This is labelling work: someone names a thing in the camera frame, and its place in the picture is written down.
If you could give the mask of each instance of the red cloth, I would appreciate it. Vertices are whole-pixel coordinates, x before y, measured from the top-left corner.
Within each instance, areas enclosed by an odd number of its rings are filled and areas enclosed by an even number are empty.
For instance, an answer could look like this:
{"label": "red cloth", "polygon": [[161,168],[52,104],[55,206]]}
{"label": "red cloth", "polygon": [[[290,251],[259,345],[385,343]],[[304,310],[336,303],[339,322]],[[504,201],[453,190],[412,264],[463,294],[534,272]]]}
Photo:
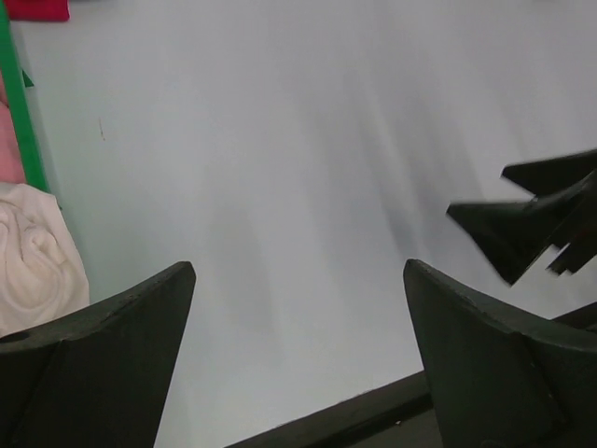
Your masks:
{"label": "red cloth", "polygon": [[68,21],[68,0],[4,0],[12,21]]}

